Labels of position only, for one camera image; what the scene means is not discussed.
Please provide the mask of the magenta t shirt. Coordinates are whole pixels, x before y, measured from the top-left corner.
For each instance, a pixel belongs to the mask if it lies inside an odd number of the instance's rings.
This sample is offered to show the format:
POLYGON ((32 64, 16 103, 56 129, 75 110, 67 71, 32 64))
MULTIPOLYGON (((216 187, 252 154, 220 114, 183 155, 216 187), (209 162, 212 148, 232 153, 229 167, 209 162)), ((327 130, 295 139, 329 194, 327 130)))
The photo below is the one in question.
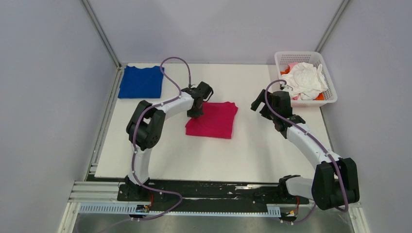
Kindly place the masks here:
POLYGON ((185 125, 186 135, 231 139, 237 111, 233 102, 205 102, 204 114, 190 119, 185 125))

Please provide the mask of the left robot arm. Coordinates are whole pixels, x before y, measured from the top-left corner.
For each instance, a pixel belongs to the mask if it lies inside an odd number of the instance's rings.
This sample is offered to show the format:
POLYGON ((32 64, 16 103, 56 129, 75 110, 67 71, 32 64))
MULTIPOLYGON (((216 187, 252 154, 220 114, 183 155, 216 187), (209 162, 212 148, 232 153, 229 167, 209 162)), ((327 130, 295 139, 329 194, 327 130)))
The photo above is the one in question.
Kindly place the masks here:
POLYGON ((153 147, 159 142, 167 119, 186 112, 190 118, 198 118, 203 113, 203 103, 213 95, 212 87, 200 82, 196 87, 187 87, 179 95, 158 103, 142 100, 137 105, 126 132, 132 143, 131 171, 125 177, 125 185, 136 200, 148 197, 149 162, 153 147))

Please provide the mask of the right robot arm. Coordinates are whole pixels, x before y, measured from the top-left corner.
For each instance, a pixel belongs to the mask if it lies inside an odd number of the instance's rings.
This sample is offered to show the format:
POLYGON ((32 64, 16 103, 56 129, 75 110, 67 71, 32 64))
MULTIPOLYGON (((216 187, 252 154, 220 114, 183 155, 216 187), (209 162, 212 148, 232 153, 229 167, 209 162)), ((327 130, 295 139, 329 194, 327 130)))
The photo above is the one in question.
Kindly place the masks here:
POLYGON ((321 210, 346 207, 360 200, 358 171, 355 161, 342 158, 327 149, 315 137, 306 122, 292 112, 291 99, 286 91, 269 92, 263 89, 251 104, 251 110, 270 120, 275 129, 294 144, 314 167, 312 179, 288 175, 279 179, 278 198, 291 202, 296 196, 313 200, 321 210))

